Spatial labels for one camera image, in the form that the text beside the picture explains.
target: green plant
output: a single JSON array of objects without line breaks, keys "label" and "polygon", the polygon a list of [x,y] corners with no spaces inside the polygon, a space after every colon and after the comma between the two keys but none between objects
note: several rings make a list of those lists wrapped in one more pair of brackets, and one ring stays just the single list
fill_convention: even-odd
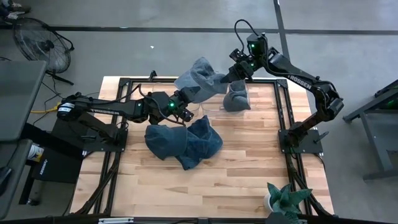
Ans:
[{"label": "green plant", "polygon": [[275,185],[268,183],[268,191],[271,195],[269,205],[274,212],[282,213],[291,223],[301,223],[297,217],[297,214],[301,214],[301,211],[297,206],[302,200],[311,195],[312,189],[290,192],[290,184],[279,190]]}]

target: yellow cable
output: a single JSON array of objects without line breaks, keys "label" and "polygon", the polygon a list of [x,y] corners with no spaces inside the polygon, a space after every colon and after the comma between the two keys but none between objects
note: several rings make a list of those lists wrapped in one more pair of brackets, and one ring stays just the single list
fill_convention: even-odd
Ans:
[{"label": "yellow cable", "polygon": [[49,112],[54,112],[58,110],[58,106],[61,104],[61,102],[58,102],[56,106],[54,106],[51,109],[48,109],[46,111],[30,111],[31,113],[49,113]]}]

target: white sticker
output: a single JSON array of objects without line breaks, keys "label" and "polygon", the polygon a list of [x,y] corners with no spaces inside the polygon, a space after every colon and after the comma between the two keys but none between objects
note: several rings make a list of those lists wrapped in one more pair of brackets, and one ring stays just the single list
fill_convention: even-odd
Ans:
[{"label": "white sticker", "polygon": [[64,103],[61,106],[68,106],[68,107],[71,107],[71,108],[75,108],[75,105],[73,103]]},{"label": "white sticker", "polygon": [[58,109],[58,111],[65,111],[65,112],[69,112],[69,111],[71,111],[72,109],[70,109],[70,108],[59,108]]}]

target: gray floor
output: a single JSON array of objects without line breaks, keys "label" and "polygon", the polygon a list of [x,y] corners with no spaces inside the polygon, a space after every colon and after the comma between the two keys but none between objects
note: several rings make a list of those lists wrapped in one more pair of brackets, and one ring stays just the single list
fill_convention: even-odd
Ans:
[{"label": "gray floor", "polygon": [[[21,0],[33,6],[29,15],[49,24],[117,27],[232,28],[245,18],[255,28],[278,28],[272,0]],[[286,29],[397,30],[397,1],[280,0]],[[72,64],[62,74],[76,83],[57,83],[63,96],[80,91],[97,92],[107,75],[179,75],[198,57],[206,57],[220,72],[233,61],[230,52],[239,46],[234,34],[176,32],[61,32],[75,44]],[[278,34],[267,35],[281,49]],[[291,61],[299,68],[332,81],[345,99],[339,116],[318,125],[330,131],[322,140],[326,174],[335,213],[345,218],[397,222],[398,179],[365,183],[364,174],[377,171],[376,161],[359,120],[345,124],[342,116],[372,99],[375,91],[396,79],[398,36],[388,35],[288,35]],[[0,56],[25,60],[12,40],[0,30]],[[270,77],[266,72],[256,76]],[[46,78],[46,84],[52,81]],[[40,89],[34,109],[53,94]],[[48,102],[52,107],[57,100]],[[29,121],[36,120],[32,115]],[[36,125],[50,130],[55,115]],[[37,207],[15,206],[9,219],[60,215],[73,186],[48,183],[43,203]]]}]

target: wooden table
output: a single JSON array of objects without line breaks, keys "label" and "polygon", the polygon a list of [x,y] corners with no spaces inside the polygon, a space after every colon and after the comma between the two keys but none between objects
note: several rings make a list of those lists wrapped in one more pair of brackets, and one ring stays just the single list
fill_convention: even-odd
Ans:
[{"label": "wooden table", "polygon": [[[100,99],[116,97],[120,77],[104,77]],[[310,115],[306,92],[289,83],[296,121]],[[224,144],[219,153],[196,168],[184,171],[175,158],[162,161],[148,150],[144,135],[148,122],[130,123],[126,151],[122,154],[112,216],[129,217],[267,217],[263,206],[267,182],[283,187],[289,183],[284,155],[280,153],[279,119],[273,85],[249,84],[251,110],[229,114],[222,109],[222,95],[199,105],[190,105],[195,118],[208,115]],[[147,83],[143,92],[166,91],[173,83]],[[285,101],[280,91],[283,108]],[[132,98],[141,98],[138,93]],[[108,115],[97,114],[105,123]],[[164,121],[161,124],[175,126]],[[83,161],[71,212],[77,211],[94,192],[100,179],[104,153],[95,152]],[[314,196],[333,213],[325,171],[319,159],[302,155],[305,175]]]}]

